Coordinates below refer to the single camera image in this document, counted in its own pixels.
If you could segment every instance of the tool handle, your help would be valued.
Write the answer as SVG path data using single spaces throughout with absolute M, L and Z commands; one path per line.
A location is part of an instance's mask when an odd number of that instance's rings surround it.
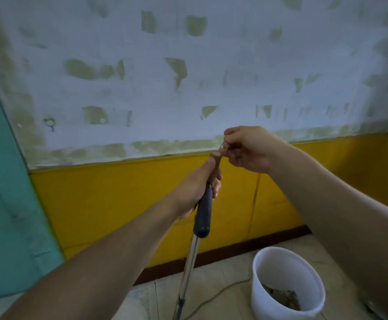
M 198 238 L 206 238 L 210 231 L 210 217 L 212 215 L 212 187 L 206 184 L 206 190 L 197 206 L 193 232 Z

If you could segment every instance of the tiled floor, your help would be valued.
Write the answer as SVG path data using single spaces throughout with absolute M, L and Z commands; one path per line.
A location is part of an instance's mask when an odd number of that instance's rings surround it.
M 375 320 L 357 299 L 355 286 L 312 235 L 278 244 L 305 258 L 319 273 L 326 289 L 326 304 L 319 320 Z M 246 253 L 194 269 L 182 318 L 224 287 L 249 278 L 256 252 Z M 114 320 L 171 320 L 182 274 L 171 275 L 132 289 Z M 16 300 L 0 299 L 0 315 Z M 190 319 L 254 320 L 250 310 L 250 282 L 225 290 Z

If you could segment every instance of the forearm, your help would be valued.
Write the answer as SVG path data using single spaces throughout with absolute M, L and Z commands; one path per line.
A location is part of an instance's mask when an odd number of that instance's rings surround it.
M 1 320 L 111 319 L 178 213 L 171 195 L 159 200 L 45 276 Z
M 304 152 L 279 146 L 270 177 L 341 268 L 388 312 L 388 207 Z

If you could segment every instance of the electrical cord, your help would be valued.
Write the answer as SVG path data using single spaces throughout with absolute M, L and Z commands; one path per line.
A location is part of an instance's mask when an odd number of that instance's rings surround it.
M 235 285 L 238 285 L 238 284 L 242 284 L 242 283 L 247 283 L 249 282 L 250 280 L 252 279 L 252 272 L 250 272 L 250 275 L 249 275 L 249 278 L 247 280 L 243 280 L 243 281 L 239 281 L 239 282 L 235 282 L 235 283 L 232 283 L 226 287 L 224 287 L 222 290 L 220 290 L 217 294 L 215 294 L 214 296 L 212 296 L 210 299 L 200 303 L 200 305 L 198 307 L 196 307 L 196 309 L 190 313 L 189 316 L 187 316 L 186 318 L 184 318 L 183 320 L 189 320 L 191 319 L 203 306 L 205 306 L 206 304 L 208 304 L 209 302 L 212 302 L 214 299 L 216 299 L 218 296 L 220 296 L 223 292 L 225 292 L 226 290 L 232 288 L 233 286 Z

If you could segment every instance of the plastic bucket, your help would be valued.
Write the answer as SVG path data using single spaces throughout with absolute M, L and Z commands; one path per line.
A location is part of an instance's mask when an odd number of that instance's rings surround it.
M 253 260 L 252 309 L 258 320 L 311 319 L 324 306 L 326 293 L 314 268 L 301 256 L 280 247 L 260 250 Z M 294 290 L 301 311 L 283 306 L 263 288 Z

